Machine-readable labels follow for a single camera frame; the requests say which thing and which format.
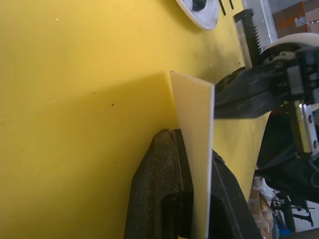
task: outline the yellow surface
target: yellow surface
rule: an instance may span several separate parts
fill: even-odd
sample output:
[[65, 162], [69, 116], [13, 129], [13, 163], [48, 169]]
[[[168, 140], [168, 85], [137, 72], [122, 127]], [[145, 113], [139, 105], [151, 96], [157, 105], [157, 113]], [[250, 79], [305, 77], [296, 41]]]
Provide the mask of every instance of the yellow surface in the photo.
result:
[[[203, 32], [174, 0], [0, 1], [0, 238], [123, 238], [131, 178], [176, 127], [169, 70], [241, 65], [234, 5]], [[215, 123], [246, 196], [265, 118]]]

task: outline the yellow panel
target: yellow panel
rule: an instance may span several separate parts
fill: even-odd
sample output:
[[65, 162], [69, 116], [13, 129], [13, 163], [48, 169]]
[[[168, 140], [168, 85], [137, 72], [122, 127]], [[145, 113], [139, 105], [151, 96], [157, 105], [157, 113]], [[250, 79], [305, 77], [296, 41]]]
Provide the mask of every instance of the yellow panel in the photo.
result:
[[234, 5], [204, 32], [174, 0], [0, 1], [1, 239], [123, 238], [131, 178], [176, 127], [169, 70], [241, 66]]

